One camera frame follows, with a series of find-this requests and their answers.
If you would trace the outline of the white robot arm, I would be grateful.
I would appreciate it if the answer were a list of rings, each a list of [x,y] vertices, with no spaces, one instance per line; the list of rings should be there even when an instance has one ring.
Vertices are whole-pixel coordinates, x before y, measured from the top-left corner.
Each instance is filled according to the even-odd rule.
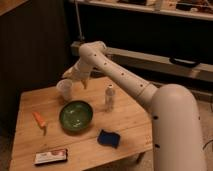
[[[81,44],[78,61],[63,76],[87,85],[91,71],[98,68],[150,113],[154,171],[207,171],[194,95],[178,84],[156,87],[111,61],[106,51],[102,41]]]

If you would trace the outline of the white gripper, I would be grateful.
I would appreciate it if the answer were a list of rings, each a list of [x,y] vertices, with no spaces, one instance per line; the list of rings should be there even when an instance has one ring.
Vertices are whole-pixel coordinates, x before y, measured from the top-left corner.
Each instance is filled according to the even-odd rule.
[[[93,66],[87,64],[83,59],[79,59],[73,66],[73,69],[70,68],[62,74],[63,79],[71,79],[80,81],[84,89],[87,89],[89,83],[90,73],[93,69]]]

